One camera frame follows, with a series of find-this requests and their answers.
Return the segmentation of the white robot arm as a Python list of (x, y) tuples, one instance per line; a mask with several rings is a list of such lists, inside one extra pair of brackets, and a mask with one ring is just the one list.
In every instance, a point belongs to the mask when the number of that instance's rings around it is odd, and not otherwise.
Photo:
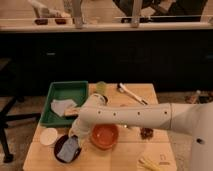
[(110, 107), (94, 93), (80, 107), (71, 130), (85, 138), (96, 124), (121, 124), (188, 134), (193, 137), (189, 171), (213, 171), (213, 102)]

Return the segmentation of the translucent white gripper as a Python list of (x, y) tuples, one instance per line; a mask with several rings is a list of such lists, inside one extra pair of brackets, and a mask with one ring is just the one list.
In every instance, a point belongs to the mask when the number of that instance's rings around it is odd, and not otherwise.
[(74, 121), (69, 129), (68, 136), (75, 135), (78, 138), (78, 144), (82, 146), (90, 133), (90, 127), (84, 123)]

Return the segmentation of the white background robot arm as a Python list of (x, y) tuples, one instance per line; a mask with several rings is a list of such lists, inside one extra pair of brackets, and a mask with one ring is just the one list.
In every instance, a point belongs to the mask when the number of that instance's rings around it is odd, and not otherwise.
[(56, 9), (48, 8), (38, 0), (27, 0), (32, 6), (37, 18), (70, 18), (71, 15)]

